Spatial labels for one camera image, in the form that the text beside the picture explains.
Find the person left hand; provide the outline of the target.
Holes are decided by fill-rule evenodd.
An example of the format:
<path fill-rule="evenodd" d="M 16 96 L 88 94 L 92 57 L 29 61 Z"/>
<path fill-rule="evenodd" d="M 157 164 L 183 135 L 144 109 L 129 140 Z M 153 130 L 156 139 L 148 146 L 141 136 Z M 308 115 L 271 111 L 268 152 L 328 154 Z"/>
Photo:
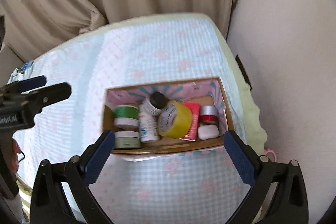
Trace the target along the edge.
<path fill-rule="evenodd" d="M 12 140 L 12 153 L 11 153 L 11 166 L 10 170 L 12 173 L 16 174 L 19 168 L 18 155 L 21 154 L 21 148 L 15 139 Z"/>

